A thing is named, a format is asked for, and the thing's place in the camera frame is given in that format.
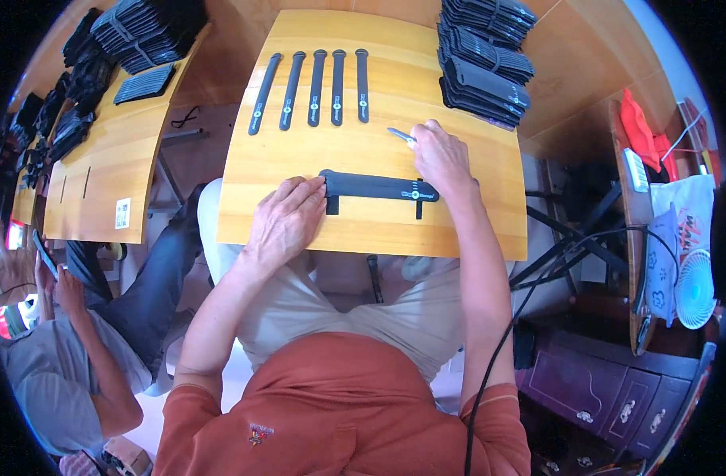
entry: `knee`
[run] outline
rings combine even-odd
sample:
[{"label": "knee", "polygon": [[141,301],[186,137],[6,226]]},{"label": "knee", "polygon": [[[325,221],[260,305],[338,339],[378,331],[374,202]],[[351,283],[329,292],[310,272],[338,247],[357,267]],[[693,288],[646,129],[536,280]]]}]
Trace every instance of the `knee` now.
[{"label": "knee", "polygon": [[223,188],[223,179],[217,178],[206,185],[199,195],[199,205],[196,214],[199,220],[199,228],[215,226],[217,224],[217,212],[220,207],[220,191]]}]

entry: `dark wooden cabinet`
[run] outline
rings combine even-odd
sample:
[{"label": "dark wooden cabinet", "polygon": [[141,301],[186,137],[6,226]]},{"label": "dark wooden cabinet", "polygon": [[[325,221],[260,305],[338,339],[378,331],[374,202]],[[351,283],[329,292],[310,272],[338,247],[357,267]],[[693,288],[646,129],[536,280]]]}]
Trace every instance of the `dark wooden cabinet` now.
[{"label": "dark wooden cabinet", "polygon": [[598,435],[615,448],[626,447],[643,420],[661,378],[643,370],[628,370],[607,424]]},{"label": "dark wooden cabinet", "polygon": [[626,374],[624,365],[543,344],[523,387],[533,400],[598,434],[607,422]]},{"label": "dark wooden cabinet", "polygon": [[690,385],[688,380],[662,376],[654,399],[628,446],[630,452],[645,458],[651,457],[667,435]]},{"label": "dark wooden cabinet", "polygon": [[[537,467],[550,474],[589,474],[623,456],[652,458],[699,374],[698,359],[636,357],[628,347],[560,330],[543,330],[536,342],[534,366],[517,371],[516,381],[525,401],[547,412],[538,420],[558,420],[522,421],[543,442]],[[571,429],[561,434],[559,427]]]}]

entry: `smartphone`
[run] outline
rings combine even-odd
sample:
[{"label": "smartphone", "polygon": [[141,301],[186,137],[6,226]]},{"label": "smartphone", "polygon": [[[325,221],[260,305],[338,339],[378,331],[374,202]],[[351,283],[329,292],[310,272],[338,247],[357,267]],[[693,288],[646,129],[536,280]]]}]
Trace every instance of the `smartphone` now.
[{"label": "smartphone", "polygon": [[53,258],[50,257],[48,251],[45,249],[45,244],[43,243],[43,240],[40,239],[40,233],[38,233],[37,230],[32,230],[32,241],[37,247],[37,250],[40,252],[40,259],[43,260],[43,263],[45,263],[46,266],[48,266],[48,269],[53,274],[53,279],[58,281],[59,269],[53,262]]}]

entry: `label sticker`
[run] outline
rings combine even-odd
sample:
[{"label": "label sticker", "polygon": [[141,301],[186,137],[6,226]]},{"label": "label sticker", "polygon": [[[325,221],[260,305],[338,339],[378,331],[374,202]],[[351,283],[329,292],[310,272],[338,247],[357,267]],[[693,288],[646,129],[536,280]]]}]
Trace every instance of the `label sticker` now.
[{"label": "label sticker", "polygon": [[117,212],[114,214],[114,229],[129,228],[129,197],[117,200]]}]

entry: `person's right hand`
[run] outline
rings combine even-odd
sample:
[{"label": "person's right hand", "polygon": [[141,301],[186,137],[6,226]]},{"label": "person's right hand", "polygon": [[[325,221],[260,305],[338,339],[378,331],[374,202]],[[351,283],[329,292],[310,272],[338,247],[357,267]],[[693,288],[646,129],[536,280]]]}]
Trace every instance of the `person's right hand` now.
[{"label": "person's right hand", "polygon": [[85,288],[80,280],[61,265],[54,296],[70,319],[78,319],[85,313]]},{"label": "person's right hand", "polygon": [[325,213],[325,178],[292,177],[266,196],[254,211],[249,240],[242,253],[259,270],[275,273],[307,248]]},{"label": "person's right hand", "polygon": [[408,144],[415,152],[416,170],[446,200],[475,185],[469,169],[469,148],[445,132],[439,122],[429,119],[425,124],[416,124],[411,136],[416,139]]}]

